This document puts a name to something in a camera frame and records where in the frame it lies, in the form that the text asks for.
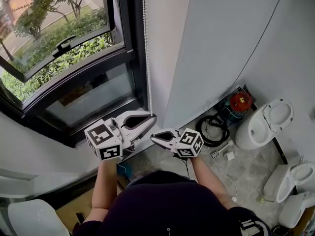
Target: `toilet lid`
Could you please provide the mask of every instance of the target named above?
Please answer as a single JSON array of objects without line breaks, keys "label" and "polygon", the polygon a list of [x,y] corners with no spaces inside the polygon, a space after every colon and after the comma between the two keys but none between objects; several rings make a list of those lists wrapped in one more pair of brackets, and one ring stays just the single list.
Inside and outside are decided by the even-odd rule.
[{"label": "toilet lid", "polygon": [[294,166],[290,173],[295,180],[295,185],[301,185],[311,179],[315,172],[315,164],[310,162],[300,163]]},{"label": "toilet lid", "polygon": [[41,199],[11,203],[8,215],[18,236],[69,236],[55,210]]},{"label": "toilet lid", "polygon": [[293,106],[288,100],[277,99],[270,102],[263,110],[263,115],[273,132],[280,132],[293,120]]}]

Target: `white wall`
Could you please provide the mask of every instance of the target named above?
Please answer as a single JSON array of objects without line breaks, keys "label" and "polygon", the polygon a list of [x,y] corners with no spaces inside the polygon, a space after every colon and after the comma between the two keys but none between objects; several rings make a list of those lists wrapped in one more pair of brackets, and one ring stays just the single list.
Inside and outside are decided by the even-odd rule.
[{"label": "white wall", "polygon": [[84,160],[92,157],[91,153],[69,148],[25,128],[3,113],[0,144],[0,169],[33,176],[78,176],[85,171]]},{"label": "white wall", "polygon": [[239,80],[239,83],[249,86],[259,105],[280,97],[292,103],[294,120],[277,139],[287,155],[297,149],[306,160],[313,162],[314,12],[315,0],[281,0],[265,36]]},{"label": "white wall", "polygon": [[0,197],[24,198],[31,196],[33,185],[26,180],[0,177]]},{"label": "white wall", "polygon": [[241,72],[277,0],[190,0],[164,127],[202,112]]},{"label": "white wall", "polygon": [[148,0],[153,111],[162,127],[171,92],[189,0]]}]

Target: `person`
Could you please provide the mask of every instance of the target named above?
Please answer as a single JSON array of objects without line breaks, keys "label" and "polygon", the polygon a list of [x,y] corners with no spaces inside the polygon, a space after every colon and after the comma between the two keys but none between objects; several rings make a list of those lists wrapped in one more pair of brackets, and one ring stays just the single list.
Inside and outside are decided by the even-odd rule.
[{"label": "person", "polygon": [[156,171],[132,182],[117,196],[116,162],[102,161],[91,213],[73,235],[271,235],[252,211],[231,200],[200,156],[191,162],[198,183]]}]

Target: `black shirt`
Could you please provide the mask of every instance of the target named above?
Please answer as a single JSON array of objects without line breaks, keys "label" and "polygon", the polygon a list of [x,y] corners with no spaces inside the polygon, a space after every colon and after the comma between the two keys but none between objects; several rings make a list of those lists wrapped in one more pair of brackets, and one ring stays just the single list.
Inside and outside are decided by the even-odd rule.
[{"label": "black shirt", "polygon": [[118,195],[103,222],[83,223],[74,236],[241,236],[241,222],[253,221],[263,223],[248,209],[227,210],[213,192],[195,181],[158,171]]}]

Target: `window frame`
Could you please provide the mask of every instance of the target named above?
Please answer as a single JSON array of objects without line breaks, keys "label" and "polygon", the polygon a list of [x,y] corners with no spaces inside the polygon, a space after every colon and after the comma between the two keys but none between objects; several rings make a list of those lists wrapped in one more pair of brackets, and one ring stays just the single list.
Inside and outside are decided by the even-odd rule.
[{"label": "window frame", "polygon": [[[119,0],[119,13],[123,44],[118,43],[72,65],[24,102],[0,88],[0,111],[23,126],[74,148],[76,143],[85,139],[84,129],[93,122],[116,117],[127,110],[148,110],[142,0]],[[134,97],[118,102],[110,110],[97,112],[84,119],[80,127],[72,129],[64,129],[58,121],[47,121],[49,116],[43,118],[43,113],[47,114],[46,108],[63,95],[123,63],[132,68],[130,76],[134,79]]]},{"label": "window frame", "polygon": [[81,45],[82,43],[84,43],[84,42],[86,42],[88,40],[91,40],[92,38],[95,38],[97,36],[100,36],[102,34],[105,34],[107,32],[112,31],[115,28],[113,0],[103,0],[103,3],[104,3],[104,8],[105,8],[105,11],[106,11],[107,17],[108,17],[108,24],[106,26],[100,28],[100,29],[91,31],[88,34],[86,34],[86,35],[84,35],[82,37],[79,37],[77,39],[74,39],[72,41],[65,41],[65,43],[68,43],[69,46],[70,46],[69,48],[67,48],[66,51],[60,52],[57,55],[53,55],[52,54],[53,52],[52,52],[49,56],[47,56],[45,59],[43,59],[38,64],[36,64],[29,71],[27,71],[25,74],[21,73],[19,70],[17,70],[14,66],[12,66],[9,62],[7,62],[1,56],[0,56],[0,66],[4,70],[6,70],[9,74],[11,74],[13,77],[15,77],[19,81],[25,83],[30,78],[32,78],[37,72],[39,72],[40,70],[45,68],[46,65],[48,65],[51,62],[53,62],[55,59],[57,59],[58,57],[62,56],[65,53],[67,53],[68,51],[72,50],[73,48]]}]

